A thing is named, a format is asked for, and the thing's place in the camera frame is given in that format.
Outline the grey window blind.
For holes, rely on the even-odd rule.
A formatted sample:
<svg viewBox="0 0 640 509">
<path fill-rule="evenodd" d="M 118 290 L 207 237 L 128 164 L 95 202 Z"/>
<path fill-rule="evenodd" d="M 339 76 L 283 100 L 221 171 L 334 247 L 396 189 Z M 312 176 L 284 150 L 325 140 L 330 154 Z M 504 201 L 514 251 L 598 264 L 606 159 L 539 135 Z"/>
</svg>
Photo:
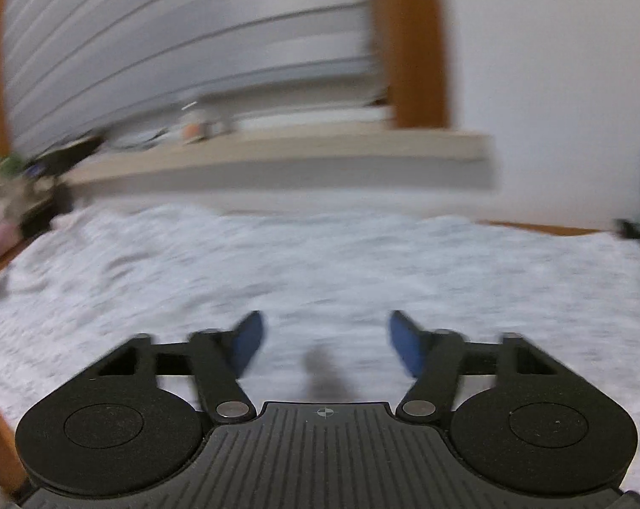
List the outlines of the grey window blind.
<svg viewBox="0 0 640 509">
<path fill-rule="evenodd" d="M 23 155 L 194 97 L 376 69 L 368 0 L 6 0 L 3 29 Z"/>
</svg>

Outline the white patterned garment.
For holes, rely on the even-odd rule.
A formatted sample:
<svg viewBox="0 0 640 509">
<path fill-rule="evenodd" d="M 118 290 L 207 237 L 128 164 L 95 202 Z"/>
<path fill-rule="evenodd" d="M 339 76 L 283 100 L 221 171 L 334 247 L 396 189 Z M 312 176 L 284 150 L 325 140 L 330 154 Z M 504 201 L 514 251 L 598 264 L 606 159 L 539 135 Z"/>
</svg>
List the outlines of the white patterned garment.
<svg viewBox="0 0 640 509">
<path fill-rule="evenodd" d="M 0 277 L 0 408 L 42 395 L 138 333 L 175 341 L 259 310 L 254 401 L 388 400 L 402 310 L 474 340 L 517 332 L 633 415 L 640 430 L 640 246 L 465 218 L 219 216 L 161 206 L 59 218 Z"/>
</svg>

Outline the beige window sill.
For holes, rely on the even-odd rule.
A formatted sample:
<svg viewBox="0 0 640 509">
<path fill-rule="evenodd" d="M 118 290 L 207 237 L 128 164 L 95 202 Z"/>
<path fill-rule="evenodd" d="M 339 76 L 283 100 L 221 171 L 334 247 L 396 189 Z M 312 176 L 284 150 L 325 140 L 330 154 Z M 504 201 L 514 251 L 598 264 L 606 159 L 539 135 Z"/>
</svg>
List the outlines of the beige window sill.
<svg viewBox="0 0 640 509">
<path fill-rule="evenodd" d="M 228 134 L 192 145 L 108 153 L 78 165 L 74 186 L 126 180 L 151 191 L 189 185 L 224 190 L 302 187 L 490 188 L 495 143 L 486 133 L 389 130 L 376 125 L 288 126 Z"/>
</svg>

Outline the black device on sill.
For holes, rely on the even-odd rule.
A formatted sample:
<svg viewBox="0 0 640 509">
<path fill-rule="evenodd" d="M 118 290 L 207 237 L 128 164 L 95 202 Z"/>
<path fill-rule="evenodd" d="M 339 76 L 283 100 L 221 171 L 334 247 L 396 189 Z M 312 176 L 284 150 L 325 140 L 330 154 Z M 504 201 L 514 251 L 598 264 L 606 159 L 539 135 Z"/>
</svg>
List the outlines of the black device on sill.
<svg viewBox="0 0 640 509">
<path fill-rule="evenodd" d="M 66 144 L 50 147 L 25 164 L 23 171 L 28 177 L 58 177 L 95 154 L 105 143 L 101 134 L 89 134 Z"/>
</svg>

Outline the clear jar orange label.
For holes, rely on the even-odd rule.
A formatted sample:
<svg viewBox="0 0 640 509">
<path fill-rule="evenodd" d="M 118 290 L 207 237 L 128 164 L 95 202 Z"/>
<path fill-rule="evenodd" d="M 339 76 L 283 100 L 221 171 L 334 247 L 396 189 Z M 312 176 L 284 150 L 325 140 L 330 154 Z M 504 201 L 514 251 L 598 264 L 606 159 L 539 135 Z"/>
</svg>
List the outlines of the clear jar orange label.
<svg viewBox="0 0 640 509">
<path fill-rule="evenodd" d="M 180 134 L 185 144 L 198 143 L 212 137 L 213 113 L 200 101 L 191 101 L 181 108 Z"/>
</svg>

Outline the brown wooden window frame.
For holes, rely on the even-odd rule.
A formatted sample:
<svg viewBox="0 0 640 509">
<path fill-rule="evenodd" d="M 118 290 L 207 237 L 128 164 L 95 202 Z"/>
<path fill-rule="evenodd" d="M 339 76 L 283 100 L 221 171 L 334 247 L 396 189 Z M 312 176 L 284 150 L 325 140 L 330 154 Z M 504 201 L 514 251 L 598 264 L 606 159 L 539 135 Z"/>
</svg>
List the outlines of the brown wooden window frame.
<svg viewBox="0 0 640 509">
<path fill-rule="evenodd" d="M 387 100 L 399 129 L 452 124 L 443 0 L 370 0 Z"/>
</svg>

